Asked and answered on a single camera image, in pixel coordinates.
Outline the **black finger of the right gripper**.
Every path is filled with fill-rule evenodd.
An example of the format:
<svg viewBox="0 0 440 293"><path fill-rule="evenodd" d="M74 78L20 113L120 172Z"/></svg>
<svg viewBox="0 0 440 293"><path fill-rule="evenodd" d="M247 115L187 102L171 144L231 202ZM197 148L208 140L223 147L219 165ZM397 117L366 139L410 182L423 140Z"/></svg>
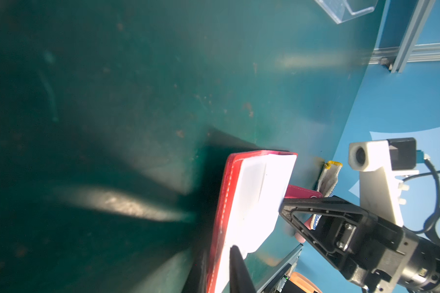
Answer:
<svg viewBox="0 0 440 293"><path fill-rule="evenodd" d="M363 237L375 227L378 217L339 197L284 199L280 216L289 223L331 266L344 271ZM316 229L307 228L303 214L320 220Z"/></svg>

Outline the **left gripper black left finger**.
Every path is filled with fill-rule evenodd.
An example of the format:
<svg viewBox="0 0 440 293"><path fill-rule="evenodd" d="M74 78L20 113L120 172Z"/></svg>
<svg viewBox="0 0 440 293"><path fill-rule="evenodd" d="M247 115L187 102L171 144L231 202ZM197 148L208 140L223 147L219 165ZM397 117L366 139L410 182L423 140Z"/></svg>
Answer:
<svg viewBox="0 0 440 293"><path fill-rule="evenodd" d="M202 250L194 259L182 293L206 293L209 268L208 251Z"/></svg>

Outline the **clear acrylic card organizer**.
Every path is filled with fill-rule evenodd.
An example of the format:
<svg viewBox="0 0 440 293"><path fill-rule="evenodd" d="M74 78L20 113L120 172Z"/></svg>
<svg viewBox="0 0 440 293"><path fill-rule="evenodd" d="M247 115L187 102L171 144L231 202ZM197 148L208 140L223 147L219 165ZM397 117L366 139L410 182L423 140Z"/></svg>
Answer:
<svg viewBox="0 0 440 293"><path fill-rule="evenodd" d="M315 2L336 24L372 13L378 4L378 0L315 0Z"/></svg>

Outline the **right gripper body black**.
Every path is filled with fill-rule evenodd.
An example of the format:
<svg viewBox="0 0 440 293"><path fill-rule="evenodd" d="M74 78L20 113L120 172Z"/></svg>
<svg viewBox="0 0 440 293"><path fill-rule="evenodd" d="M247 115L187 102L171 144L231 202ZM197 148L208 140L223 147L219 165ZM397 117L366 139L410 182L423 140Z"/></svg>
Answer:
<svg viewBox="0 0 440 293"><path fill-rule="evenodd" d="M333 266L369 293L440 293L440 246L354 205L331 210Z"/></svg>

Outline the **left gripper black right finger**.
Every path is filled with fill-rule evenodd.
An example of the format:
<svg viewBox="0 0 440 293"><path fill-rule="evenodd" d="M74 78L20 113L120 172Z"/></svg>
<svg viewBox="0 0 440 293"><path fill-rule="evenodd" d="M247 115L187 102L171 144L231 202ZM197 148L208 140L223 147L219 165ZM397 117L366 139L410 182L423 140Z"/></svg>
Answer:
<svg viewBox="0 0 440 293"><path fill-rule="evenodd" d="M256 293L240 249L234 245L229 256L230 293Z"/></svg>

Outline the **red card holder wallet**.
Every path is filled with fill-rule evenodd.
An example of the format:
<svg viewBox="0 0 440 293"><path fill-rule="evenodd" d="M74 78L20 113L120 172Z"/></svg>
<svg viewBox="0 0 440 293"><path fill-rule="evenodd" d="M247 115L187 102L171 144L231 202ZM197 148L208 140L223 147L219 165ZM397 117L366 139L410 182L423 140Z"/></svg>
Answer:
<svg viewBox="0 0 440 293"><path fill-rule="evenodd" d="M229 155L213 227L207 292L220 293L229 282L229 251L243 258L274 231L283 199L319 199L317 191L290 184L296 153L259 150Z"/></svg>

